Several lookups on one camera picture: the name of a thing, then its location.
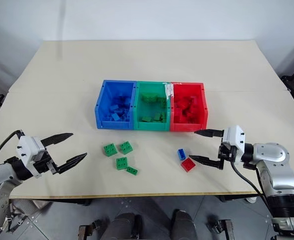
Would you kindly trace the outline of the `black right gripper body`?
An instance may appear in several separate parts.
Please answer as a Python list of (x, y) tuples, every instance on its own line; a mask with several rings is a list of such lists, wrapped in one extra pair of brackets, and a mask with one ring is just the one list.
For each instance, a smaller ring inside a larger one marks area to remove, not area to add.
[(235, 146), (228, 146), (221, 144), (218, 151), (218, 159), (220, 160), (218, 169), (224, 168), (224, 161), (235, 163), (237, 155), (237, 148)]

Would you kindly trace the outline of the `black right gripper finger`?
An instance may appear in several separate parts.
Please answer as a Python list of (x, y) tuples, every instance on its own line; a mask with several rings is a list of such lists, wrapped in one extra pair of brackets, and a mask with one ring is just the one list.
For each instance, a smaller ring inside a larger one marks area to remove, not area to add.
[(210, 160), (208, 157), (200, 155), (189, 155), (189, 158), (205, 166), (214, 167), (219, 170), (223, 169), (223, 160)]
[(222, 138), (224, 135), (224, 131), (223, 130), (217, 130), (217, 129), (203, 129), (203, 130), (197, 130), (194, 132), (195, 134), (204, 136), (204, 137), (209, 137), (209, 138), (213, 138), (213, 137), (219, 137)]

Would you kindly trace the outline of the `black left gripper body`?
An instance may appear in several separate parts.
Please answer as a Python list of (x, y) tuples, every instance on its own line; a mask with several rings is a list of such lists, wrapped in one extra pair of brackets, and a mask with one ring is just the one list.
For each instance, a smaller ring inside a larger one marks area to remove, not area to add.
[(36, 160), (33, 166), (39, 174), (45, 173), (47, 171), (50, 171), (53, 175), (58, 173), (58, 167), (49, 155), (46, 148), (41, 153), (41, 158), (39, 160)]

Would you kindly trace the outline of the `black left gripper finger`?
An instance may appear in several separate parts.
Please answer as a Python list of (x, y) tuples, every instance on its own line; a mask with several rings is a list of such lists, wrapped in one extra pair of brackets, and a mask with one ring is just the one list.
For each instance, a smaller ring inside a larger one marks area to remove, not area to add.
[(75, 157), (72, 157), (71, 159), (67, 160), (65, 164), (61, 166), (56, 167), (56, 173), (62, 174), (66, 172), (67, 170), (75, 167), (78, 163), (80, 163), (85, 157), (87, 156), (87, 153), (82, 153), (80, 155), (77, 155)]
[(70, 132), (55, 134), (55, 135), (49, 136), (45, 139), (42, 139), (41, 143), (46, 148), (49, 145), (58, 144), (64, 140), (66, 140), (67, 138), (71, 137), (72, 135), (73, 135), (73, 133), (70, 133)]

